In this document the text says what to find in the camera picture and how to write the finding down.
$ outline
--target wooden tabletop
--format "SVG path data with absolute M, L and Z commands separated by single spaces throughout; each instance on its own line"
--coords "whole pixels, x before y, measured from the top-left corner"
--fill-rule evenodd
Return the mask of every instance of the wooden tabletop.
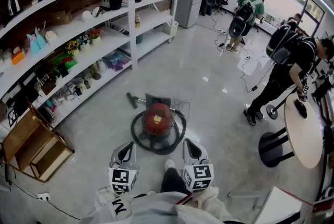
M 303 102 L 307 118 L 303 118 L 294 105 L 298 95 L 288 96 L 284 105 L 284 121 L 295 156 L 307 168 L 314 168 L 323 152 L 323 135 L 317 115 L 308 101 Z

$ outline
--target white box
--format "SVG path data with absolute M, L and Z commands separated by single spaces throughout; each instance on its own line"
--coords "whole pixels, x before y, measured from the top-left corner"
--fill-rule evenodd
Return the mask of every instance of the white box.
M 171 27 L 166 22 L 163 24 L 163 32 L 166 34 L 171 34 L 171 38 L 173 39 L 176 36 L 178 28 L 178 22 L 174 21 L 174 25 Z

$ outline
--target green shirt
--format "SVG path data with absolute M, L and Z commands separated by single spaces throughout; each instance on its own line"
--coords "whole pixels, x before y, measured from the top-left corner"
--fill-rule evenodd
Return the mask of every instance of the green shirt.
M 241 6 L 243 4 L 245 0 L 238 0 L 238 6 Z M 263 15 L 265 13 L 265 6 L 263 5 L 263 2 L 261 2 L 260 4 L 257 4 L 255 5 L 255 16 L 257 15 Z M 253 26 L 254 25 L 254 22 L 255 22 L 255 18 L 254 17 L 254 20 L 252 21 L 251 25 Z

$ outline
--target orange box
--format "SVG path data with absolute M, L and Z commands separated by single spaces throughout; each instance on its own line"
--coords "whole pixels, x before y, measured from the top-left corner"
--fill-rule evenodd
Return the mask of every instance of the orange box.
M 13 65 L 16 65 L 19 62 L 21 62 L 25 58 L 25 56 L 26 56 L 25 52 L 23 50 L 20 50 L 19 52 L 17 52 L 15 55 L 12 56 L 11 63 Z

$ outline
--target black kettle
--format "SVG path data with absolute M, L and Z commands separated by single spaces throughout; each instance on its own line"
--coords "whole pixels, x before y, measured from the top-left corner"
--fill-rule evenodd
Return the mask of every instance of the black kettle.
M 123 0 L 109 0 L 110 9 L 111 10 L 118 10 L 122 7 Z
M 9 16 L 13 17 L 21 12 L 22 8 L 18 0 L 8 0 L 8 13 Z

